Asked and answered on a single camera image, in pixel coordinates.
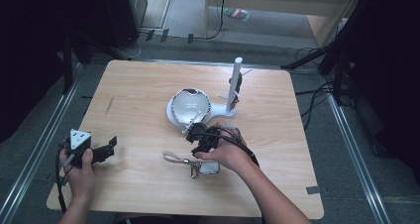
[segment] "light wooden tabletop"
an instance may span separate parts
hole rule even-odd
[[[166,104],[176,92],[194,87],[214,103],[227,95],[233,67],[180,63],[109,62],[79,130],[92,133],[92,148],[118,138],[115,156],[96,164],[92,210],[215,216],[261,216],[248,188],[232,171],[190,177],[189,166],[167,162],[169,151],[195,160],[190,145],[172,126]],[[256,154],[262,171],[310,219],[324,209],[302,127],[290,74],[254,69],[244,75],[237,126]],[[63,188],[67,205],[69,187]],[[59,209],[55,187],[48,208]]]

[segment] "forearm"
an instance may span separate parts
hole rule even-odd
[[[67,210],[64,212],[64,214],[62,215],[58,223],[59,224],[85,223],[89,207],[90,207],[89,201],[72,200]]]
[[[310,223],[255,164],[246,163],[237,174],[256,199],[266,223]]]

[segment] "white vertical post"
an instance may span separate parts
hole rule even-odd
[[[241,72],[242,58],[235,59],[234,71],[232,72],[231,87],[229,88],[228,102],[226,103],[226,112],[231,111],[231,104],[235,98],[235,89],[238,84],[239,73]]]

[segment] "person's left hand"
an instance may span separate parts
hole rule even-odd
[[[65,150],[59,154],[59,161],[63,165],[67,160]],[[93,153],[87,149],[82,157],[82,168],[64,167],[64,172],[68,172],[67,178],[70,183],[72,198],[71,204],[83,205],[88,208],[93,200],[95,190],[95,174],[92,169]]]

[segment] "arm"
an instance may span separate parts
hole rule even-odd
[[[95,174],[92,169],[92,150],[87,149],[82,158],[82,168],[65,167],[68,172],[72,198],[70,205],[59,220],[60,224],[65,223],[85,223],[87,212],[93,200],[95,188]],[[61,151],[59,160],[62,164],[67,160],[65,150]]]
[[[222,124],[225,122],[218,120],[215,126]],[[216,150],[210,153],[196,153],[194,156],[205,161],[219,162],[225,168],[233,170],[250,189],[267,223],[310,223],[250,157],[235,145],[221,139]]]

